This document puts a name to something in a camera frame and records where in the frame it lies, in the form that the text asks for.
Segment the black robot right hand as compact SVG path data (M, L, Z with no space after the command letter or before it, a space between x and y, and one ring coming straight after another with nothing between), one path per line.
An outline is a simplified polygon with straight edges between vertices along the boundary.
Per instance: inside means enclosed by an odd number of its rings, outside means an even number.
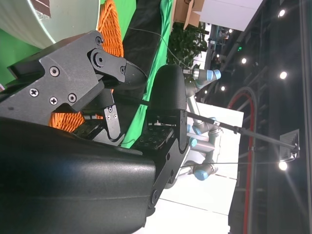
M120 147L111 89L147 80L106 53L92 31L10 66L0 94L0 231L131 234L155 212L188 151L186 88L178 65L155 77L148 128Z

